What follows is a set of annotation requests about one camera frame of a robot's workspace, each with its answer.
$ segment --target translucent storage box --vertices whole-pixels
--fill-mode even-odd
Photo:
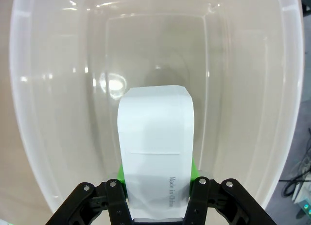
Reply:
[[[157,85],[192,96],[199,170],[236,178],[265,207],[293,138],[303,55],[300,0],[14,0],[17,121],[51,210],[78,183],[114,176],[120,98]],[[212,210],[207,221],[226,224]]]

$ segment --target plastic container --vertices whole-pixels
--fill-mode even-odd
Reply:
[[[15,109],[51,210],[78,183],[113,177],[120,98],[158,85],[192,96],[198,168],[238,179],[265,207],[292,141],[303,56],[300,0],[14,0]]]

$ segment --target white object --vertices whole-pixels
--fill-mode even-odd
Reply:
[[[118,132],[132,218],[183,218],[194,115],[184,87],[137,87],[121,99]]]
[[[14,0],[10,67],[17,121],[50,208],[56,211],[80,182],[113,177],[121,164],[120,98],[131,87],[159,85],[184,86],[193,99],[197,167],[219,182],[238,179],[265,207],[299,108],[300,5]]]

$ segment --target silver screw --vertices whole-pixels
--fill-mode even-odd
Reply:
[[[205,183],[206,183],[206,180],[203,179],[203,178],[201,178],[201,179],[199,180],[199,182],[200,182],[200,184],[205,184]]]
[[[227,185],[228,187],[232,187],[233,183],[231,181],[227,181],[225,185]]]

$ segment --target gray floor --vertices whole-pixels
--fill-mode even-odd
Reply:
[[[304,24],[306,63],[303,93],[292,146],[281,179],[290,179],[296,175],[295,166],[303,158],[310,137],[308,128],[311,128],[311,16],[304,18]],[[284,182],[278,183],[266,211],[278,225],[310,225],[311,221],[306,216],[299,220],[296,219],[300,207],[293,204],[290,197],[283,198],[281,196],[284,186]]]

